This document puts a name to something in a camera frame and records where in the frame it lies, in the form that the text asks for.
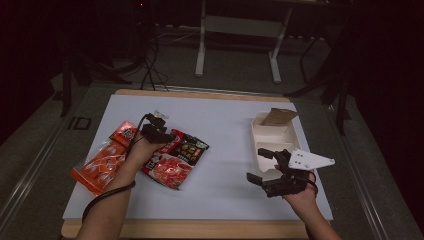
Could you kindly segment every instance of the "metal stand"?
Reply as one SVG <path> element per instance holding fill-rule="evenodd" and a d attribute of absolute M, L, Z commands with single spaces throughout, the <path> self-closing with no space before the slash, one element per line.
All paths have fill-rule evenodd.
<path fill-rule="evenodd" d="M 203 76 L 205 62 L 205 33 L 206 31 L 223 32 L 232 34 L 244 34 L 251 36 L 275 37 L 277 42 L 272 51 L 269 52 L 272 77 L 274 83 L 281 83 L 280 70 L 277 63 L 277 55 L 286 33 L 290 20 L 292 8 L 288 8 L 282 23 L 272 21 L 260 21 L 251 19 L 240 19 L 230 17 L 211 16 L 206 14 L 206 0 L 202 0 L 202 12 L 200 20 L 200 44 L 197 54 L 195 75 Z"/>

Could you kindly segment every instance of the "table leg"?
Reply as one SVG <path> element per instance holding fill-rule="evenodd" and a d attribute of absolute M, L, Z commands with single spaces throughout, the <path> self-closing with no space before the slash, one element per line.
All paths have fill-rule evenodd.
<path fill-rule="evenodd" d="M 284 22 L 281 23 L 280 31 L 278 32 L 277 43 L 275 45 L 275 48 L 272 52 L 269 52 L 269 61 L 271 64 L 272 78 L 274 80 L 274 83 L 276 84 L 281 83 L 280 70 L 278 69 L 278 63 L 277 63 L 277 55 L 278 55 L 278 52 L 280 51 L 280 46 L 281 46 L 281 43 L 283 42 L 284 35 L 286 33 L 287 25 L 289 23 L 292 10 L 293 10 L 292 8 L 287 9 Z"/>
<path fill-rule="evenodd" d="M 206 0 L 202 0 L 202 15 L 200 19 L 200 45 L 199 53 L 197 54 L 196 77 L 203 76 L 203 66 L 205 63 L 205 18 L 206 18 Z"/>

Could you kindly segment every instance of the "floor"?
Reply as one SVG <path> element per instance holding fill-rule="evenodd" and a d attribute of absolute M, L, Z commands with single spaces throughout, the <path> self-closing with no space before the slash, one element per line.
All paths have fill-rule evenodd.
<path fill-rule="evenodd" d="M 228 36 L 208 35 L 205 72 L 198 78 L 194 76 L 197 30 L 164 29 L 159 36 L 159 51 L 149 52 L 148 62 L 154 61 L 155 68 L 145 89 L 152 90 L 153 82 L 162 91 L 282 96 L 305 86 L 298 63 L 307 46 L 302 39 L 284 41 L 278 56 L 283 83 L 276 85 L 268 65 L 266 49 L 272 46 L 268 39 L 252 47 L 246 41 L 238 43 L 237 37 L 229 45 L 222 41 Z M 319 68 L 328 50 L 320 42 L 308 55 L 308 76 Z M 70 169 L 85 159 L 109 96 L 120 88 L 140 88 L 146 68 L 122 76 L 131 85 L 92 74 L 94 81 L 88 87 L 73 82 L 73 105 L 65 117 L 59 117 L 61 102 L 49 99 L 1 146 L 5 163 L 0 169 L 1 239 L 60 238 L 62 214 L 75 184 Z M 61 80 L 61 75 L 52 79 L 58 90 Z M 336 170 L 319 171 L 334 214 L 332 225 L 344 239 L 423 239 L 354 98 L 348 101 L 351 119 L 345 121 L 343 137 L 334 125 L 337 103 L 322 105 L 321 92 L 317 89 L 291 101 L 300 113 L 311 151 L 340 159 Z M 73 117 L 92 119 L 91 127 L 72 129 Z"/>

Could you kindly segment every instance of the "wooden table edge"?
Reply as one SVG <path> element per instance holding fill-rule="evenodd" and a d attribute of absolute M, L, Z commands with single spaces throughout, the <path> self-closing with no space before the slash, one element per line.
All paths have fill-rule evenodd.
<path fill-rule="evenodd" d="M 150 91 L 119 89 L 116 95 L 132 96 L 152 96 L 152 97 L 180 97 L 180 98 L 199 98 L 199 99 L 222 99 L 222 100 L 241 100 L 241 101 L 261 101 L 261 102 L 286 102 L 290 100 L 284 97 L 253 96 L 242 94 L 224 94 L 224 93 L 203 93 L 203 92 L 180 92 L 180 91 Z"/>
<path fill-rule="evenodd" d="M 62 235 L 75 238 L 80 219 L 68 219 Z M 139 220 L 127 219 L 121 238 L 162 239 L 284 239 L 305 238 L 305 225 L 300 220 Z"/>

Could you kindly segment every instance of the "snack bag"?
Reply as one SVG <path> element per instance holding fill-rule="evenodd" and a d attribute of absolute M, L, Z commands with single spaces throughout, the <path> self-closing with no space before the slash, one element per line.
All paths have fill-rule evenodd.
<path fill-rule="evenodd" d="M 169 188 L 179 189 L 209 145 L 177 129 L 171 133 L 176 134 L 175 140 L 158 149 L 142 171 Z"/>
<path fill-rule="evenodd" d="M 127 148 L 136 132 L 137 128 L 131 122 L 124 121 L 109 138 Z"/>
<path fill-rule="evenodd" d="M 125 161 L 128 145 L 136 132 L 132 123 L 124 121 L 94 157 L 72 168 L 71 176 L 94 195 L 102 194 Z"/>

